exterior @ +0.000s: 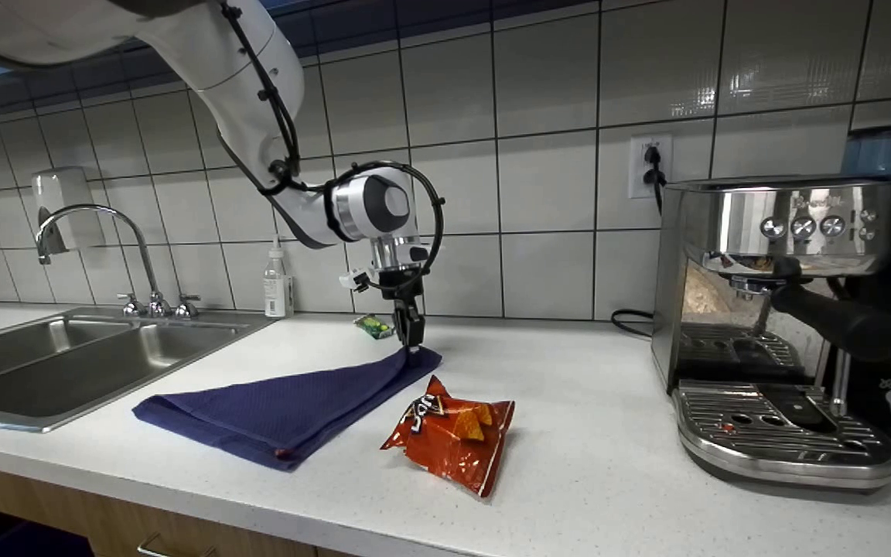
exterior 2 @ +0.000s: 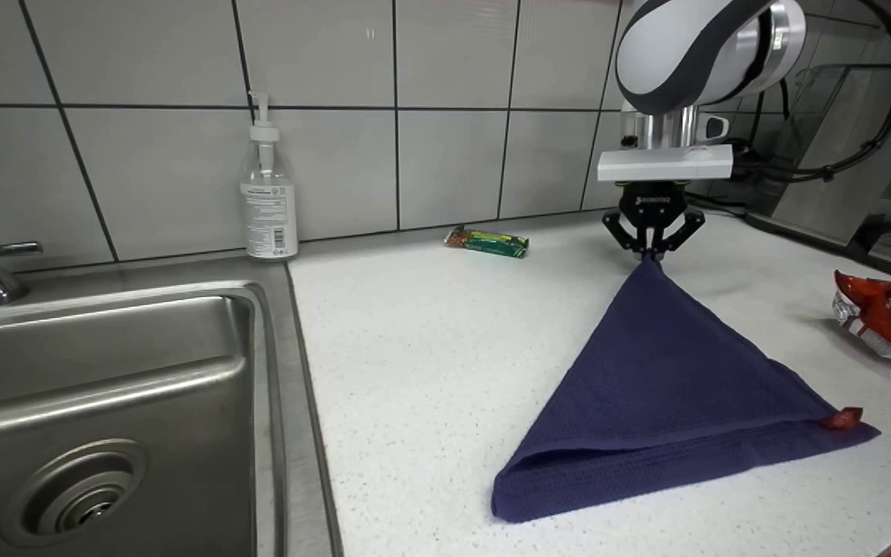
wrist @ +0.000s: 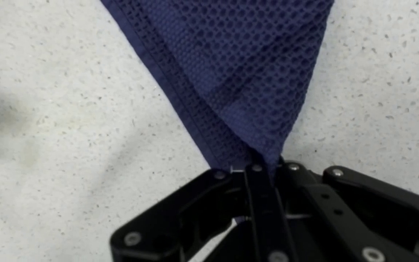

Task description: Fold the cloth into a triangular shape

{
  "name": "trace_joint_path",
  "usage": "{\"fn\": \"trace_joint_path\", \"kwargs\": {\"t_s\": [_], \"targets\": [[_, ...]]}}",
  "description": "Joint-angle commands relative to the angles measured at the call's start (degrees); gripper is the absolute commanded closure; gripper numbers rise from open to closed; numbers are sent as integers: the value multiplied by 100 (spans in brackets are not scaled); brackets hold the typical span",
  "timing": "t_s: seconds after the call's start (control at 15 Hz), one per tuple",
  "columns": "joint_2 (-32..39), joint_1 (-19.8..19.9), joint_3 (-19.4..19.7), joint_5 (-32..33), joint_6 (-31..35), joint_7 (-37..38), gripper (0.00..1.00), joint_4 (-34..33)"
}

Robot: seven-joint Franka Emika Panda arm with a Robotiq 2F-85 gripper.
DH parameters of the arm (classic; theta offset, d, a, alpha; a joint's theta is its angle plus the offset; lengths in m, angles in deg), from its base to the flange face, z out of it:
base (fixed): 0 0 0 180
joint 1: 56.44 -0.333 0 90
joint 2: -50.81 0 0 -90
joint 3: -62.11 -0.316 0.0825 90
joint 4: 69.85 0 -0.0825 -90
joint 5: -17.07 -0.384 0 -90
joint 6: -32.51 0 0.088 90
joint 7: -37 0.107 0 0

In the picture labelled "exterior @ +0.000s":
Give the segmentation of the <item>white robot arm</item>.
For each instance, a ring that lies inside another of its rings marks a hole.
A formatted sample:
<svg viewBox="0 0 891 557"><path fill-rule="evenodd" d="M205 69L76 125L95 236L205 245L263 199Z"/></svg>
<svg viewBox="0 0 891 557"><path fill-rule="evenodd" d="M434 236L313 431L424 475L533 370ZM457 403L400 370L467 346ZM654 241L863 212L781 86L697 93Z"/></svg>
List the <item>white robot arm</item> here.
<svg viewBox="0 0 891 557"><path fill-rule="evenodd" d="M263 0L0 0L0 63L57 69L138 39L205 102L217 138L305 248L370 239L411 219L409 165L300 180L302 64Z"/></svg>

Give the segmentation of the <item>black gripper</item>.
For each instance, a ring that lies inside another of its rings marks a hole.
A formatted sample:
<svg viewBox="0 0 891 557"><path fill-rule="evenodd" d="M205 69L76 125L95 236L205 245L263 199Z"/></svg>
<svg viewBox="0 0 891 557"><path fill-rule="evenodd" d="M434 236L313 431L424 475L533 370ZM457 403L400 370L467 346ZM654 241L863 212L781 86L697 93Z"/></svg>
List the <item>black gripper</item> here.
<svg viewBox="0 0 891 557"><path fill-rule="evenodd" d="M418 266L379 270L376 289L384 300L406 312L392 315L395 336L406 350L418 350L424 344L424 318L418 308L418 296L424 293L424 272Z"/></svg>

